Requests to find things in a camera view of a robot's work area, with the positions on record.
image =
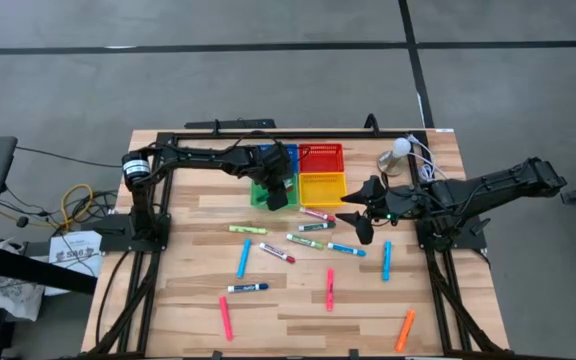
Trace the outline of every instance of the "green basket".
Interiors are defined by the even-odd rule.
[[[298,177],[294,175],[292,177],[292,191],[286,193],[288,196],[288,205],[285,207],[295,207],[299,206],[299,184]],[[256,208],[267,209],[266,207],[266,197],[268,196],[268,191],[261,188],[261,186],[253,183],[250,187],[250,205]]]

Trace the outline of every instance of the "blue basket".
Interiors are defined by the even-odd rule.
[[[272,144],[259,145],[259,150],[264,151],[271,146]],[[290,154],[292,172],[297,175],[299,173],[299,149],[297,148],[297,144],[284,144],[284,146],[288,149],[288,154]]]

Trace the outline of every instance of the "white cable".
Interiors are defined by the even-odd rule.
[[[425,162],[425,163],[428,164],[428,165],[424,165],[424,166],[428,166],[428,167],[434,166],[434,164],[433,164],[430,160],[424,158],[424,157],[421,156],[421,155],[417,155],[417,154],[415,154],[415,153],[409,153],[408,155],[412,155],[412,156],[414,156],[414,157],[417,157],[417,158],[423,160],[423,162]],[[420,170],[420,174],[419,174],[419,175],[421,175],[421,177],[424,178],[424,180],[426,180],[426,181],[431,181],[431,180],[433,180],[433,179],[432,179],[432,173],[430,173],[430,170],[428,170],[427,168],[426,168],[426,170],[423,170],[423,167],[424,167],[424,166],[422,166],[422,170]],[[439,173],[441,174],[441,176],[444,177],[444,179],[448,179],[448,176],[447,176],[443,171],[441,171],[440,168],[435,167],[435,170],[436,170],[437,172],[439,172]]]
[[[406,139],[413,144],[419,145],[421,148],[428,151],[428,154],[430,154],[430,160],[431,161],[428,161],[427,159],[425,159],[422,156],[419,156],[413,152],[410,153],[410,155],[418,157],[419,159],[423,160],[426,163],[426,164],[422,165],[421,168],[419,169],[419,176],[421,176],[421,178],[423,180],[425,180],[425,181],[434,180],[435,171],[439,172],[445,179],[448,179],[448,176],[446,176],[446,174],[443,171],[441,171],[441,169],[437,166],[437,164],[435,162],[435,154],[433,154],[433,152],[430,151],[430,149],[428,149],[428,147],[426,145],[422,144],[421,141],[419,141],[412,134],[408,135],[408,137]]]

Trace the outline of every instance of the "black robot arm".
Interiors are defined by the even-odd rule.
[[[102,235],[101,250],[165,250],[170,215],[155,213],[152,193],[159,182],[179,168],[215,169],[238,178],[249,177],[268,190],[266,204],[269,210],[285,206],[288,203],[286,192],[291,186],[289,180],[293,176],[290,154],[281,142],[273,141],[274,144],[264,151],[258,146],[237,146],[237,141],[219,150],[152,143],[129,152],[122,158],[122,167],[133,206],[130,214],[110,215],[93,224],[92,230]],[[159,160],[159,166],[152,172],[149,158]]]
[[[366,205],[363,214],[338,214],[356,227],[362,244],[372,242],[372,222],[387,220],[397,225],[399,220],[408,219],[429,224],[434,236],[443,240],[437,243],[445,245],[474,216],[520,197],[552,197],[566,185],[549,162],[538,158],[465,181],[448,179],[388,187],[387,177],[382,176],[382,180],[386,187],[377,176],[371,176],[361,190],[342,198]]]

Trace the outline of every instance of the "yellow basket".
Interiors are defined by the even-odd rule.
[[[300,173],[299,202],[305,207],[332,207],[344,203],[346,195],[344,173]]]

